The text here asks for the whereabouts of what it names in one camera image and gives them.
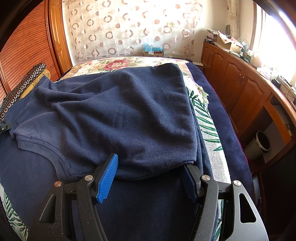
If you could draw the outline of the navy blue bed sheet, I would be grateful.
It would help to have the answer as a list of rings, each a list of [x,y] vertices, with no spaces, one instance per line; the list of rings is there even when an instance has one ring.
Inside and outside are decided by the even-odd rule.
[[[208,110],[221,140],[230,179],[241,181],[252,200],[255,200],[254,185],[247,158],[226,110],[202,71],[192,62],[187,63],[187,66],[194,81],[208,94]]]

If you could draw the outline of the yellow patterned pillow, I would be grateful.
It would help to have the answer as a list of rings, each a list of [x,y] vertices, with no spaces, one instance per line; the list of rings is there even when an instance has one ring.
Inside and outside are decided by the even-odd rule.
[[[47,78],[50,79],[51,74],[49,72],[49,70],[47,68],[45,68],[41,74],[30,83],[30,85],[25,89],[25,91],[20,95],[20,99],[24,98],[25,96],[27,96],[33,89],[34,87],[39,83],[39,81],[41,80],[41,78],[43,76],[46,76]]]

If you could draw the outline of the grey waste bin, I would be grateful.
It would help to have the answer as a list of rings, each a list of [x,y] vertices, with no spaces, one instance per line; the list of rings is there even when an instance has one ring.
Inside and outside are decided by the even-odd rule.
[[[244,153],[248,160],[254,160],[269,150],[269,138],[263,131],[257,131],[255,137],[245,147]]]

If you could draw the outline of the long wooden cabinet desk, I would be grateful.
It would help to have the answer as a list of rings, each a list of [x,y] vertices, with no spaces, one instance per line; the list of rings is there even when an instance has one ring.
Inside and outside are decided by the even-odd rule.
[[[284,94],[251,65],[204,42],[203,73],[224,106],[243,147],[257,131],[275,125],[278,146],[271,158],[249,161],[252,174],[279,161],[295,145],[295,110]]]

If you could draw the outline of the wooden headboard wardrobe panel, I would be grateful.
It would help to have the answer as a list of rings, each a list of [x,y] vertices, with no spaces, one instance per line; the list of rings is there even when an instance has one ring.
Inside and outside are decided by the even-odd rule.
[[[38,63],[52,81],[72,67],[62,6],[63,0],[1,1],[1,98]]]

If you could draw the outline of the circle-patterned sheer curtain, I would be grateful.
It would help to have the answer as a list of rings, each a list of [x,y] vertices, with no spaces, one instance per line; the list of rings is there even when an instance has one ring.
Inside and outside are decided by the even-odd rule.
[[[204,1],[62,1],[73,64],[141,56],[157,48],[166,57],[194,58]]]

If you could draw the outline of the blue tissue box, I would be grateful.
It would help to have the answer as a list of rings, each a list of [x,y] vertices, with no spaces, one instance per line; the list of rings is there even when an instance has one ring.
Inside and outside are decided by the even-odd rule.
[[[162,47],[153,47],[149,44],[144,44],[142,52],[144,57],[163,57],[164,56],[164,50]]]

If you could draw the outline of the cardboard box on desk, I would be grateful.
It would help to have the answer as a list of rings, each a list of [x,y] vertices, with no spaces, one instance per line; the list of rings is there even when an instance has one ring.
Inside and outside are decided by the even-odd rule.
[[[218,31],[217,41],[216,43],[222,46],[226,50],[230,50],[232,52],[240,53],[243,45],[238,42],[235,38],[228,38],[225,34]]]

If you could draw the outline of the window with wooden frame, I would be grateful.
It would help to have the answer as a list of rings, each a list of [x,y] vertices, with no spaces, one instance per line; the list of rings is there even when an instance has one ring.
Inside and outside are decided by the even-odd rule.
[[[295,74],[295,48],[281,24],[256,6],[256,30],[252,51],[260,66],[272,68],[291,82]]]

